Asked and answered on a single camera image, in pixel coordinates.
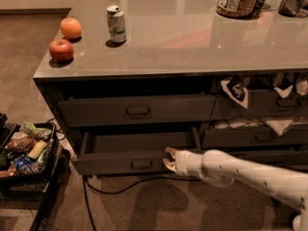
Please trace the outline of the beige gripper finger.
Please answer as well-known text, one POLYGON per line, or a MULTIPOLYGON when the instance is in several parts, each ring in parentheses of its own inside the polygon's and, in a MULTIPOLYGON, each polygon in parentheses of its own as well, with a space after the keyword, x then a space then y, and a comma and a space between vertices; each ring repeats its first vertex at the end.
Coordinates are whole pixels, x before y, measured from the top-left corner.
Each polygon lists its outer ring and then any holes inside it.
POLYGON ((175 161, 171 161, 170 159, 168 158, 164 158, 163 159, 163 163, 165 165, 165 167, 167 169, 169 169, 170 171, 176 173, 177 172, 177 168, 176 168, 176 162, 175 161))
POLYGON ((165 149, 165 152, 168 153, 172 159, 176 159, 177 156, 178 156, 179 153, 180 153, 179 150, 177 150, 177 149, 175 149, 175 148, 171 148, 171 147, 167 147, 167 148, 165 149))

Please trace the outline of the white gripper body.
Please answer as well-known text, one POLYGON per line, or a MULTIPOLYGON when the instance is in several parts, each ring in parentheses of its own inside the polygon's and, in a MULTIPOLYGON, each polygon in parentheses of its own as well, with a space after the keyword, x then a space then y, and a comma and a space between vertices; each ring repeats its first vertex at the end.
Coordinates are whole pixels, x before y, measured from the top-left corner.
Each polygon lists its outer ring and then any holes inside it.
POLYGON ((202 154, 192 153, 187 150, 180 151, 174 161, 175 172, 180 176, 203 178, 202 158, 202 154))

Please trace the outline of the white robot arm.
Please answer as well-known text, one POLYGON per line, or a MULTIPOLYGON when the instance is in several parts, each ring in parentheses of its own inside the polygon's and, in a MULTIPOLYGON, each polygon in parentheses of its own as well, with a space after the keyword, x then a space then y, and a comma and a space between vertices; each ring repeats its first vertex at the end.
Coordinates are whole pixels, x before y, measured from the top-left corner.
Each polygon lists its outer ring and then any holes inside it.
POLYGON ((212 186, 226 188, 238 180, 296 209, 294 231, 308 231, 308 174, 267 166, 211 149, 203 154, 167 147, 165 166, 180 176, 192 176, 212 186))

